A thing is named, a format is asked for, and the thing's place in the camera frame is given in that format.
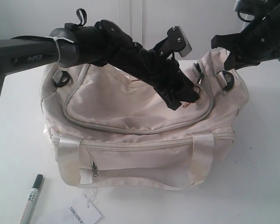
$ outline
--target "pen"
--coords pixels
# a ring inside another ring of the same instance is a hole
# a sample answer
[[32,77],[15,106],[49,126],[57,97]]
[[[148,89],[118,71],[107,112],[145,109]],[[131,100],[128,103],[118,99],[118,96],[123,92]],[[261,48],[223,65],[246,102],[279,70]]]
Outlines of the pen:
[[26,205],[25,205],[25,209],[24,209],[24,211],[22,213],[20,224],[26,224],[27,221],[29,220],[33,204],[34,204],[35,199],[36,199],[36,197],[38,195],[39,187],[40,187],[40,185],[42,183],[42,178],[43,178],[43,175],[41,175],[41,174],[38,174],[36,176],[35,182],[33,184],[33,187],[32,187],[32,189],[30,191],[28,200],[27,200]]

